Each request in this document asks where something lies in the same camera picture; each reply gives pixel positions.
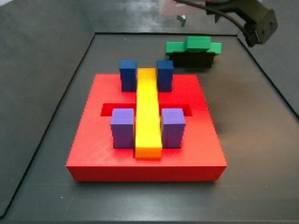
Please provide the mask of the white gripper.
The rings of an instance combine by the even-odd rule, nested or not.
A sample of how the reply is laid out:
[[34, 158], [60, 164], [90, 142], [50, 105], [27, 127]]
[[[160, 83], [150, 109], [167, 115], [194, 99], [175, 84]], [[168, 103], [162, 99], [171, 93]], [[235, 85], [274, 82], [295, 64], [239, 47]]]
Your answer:
[[204, 0], [159, 0], [159, 12], [163, 16], [178, 16], [180, 26], [186, 26], [187, 17], [206, 8]]

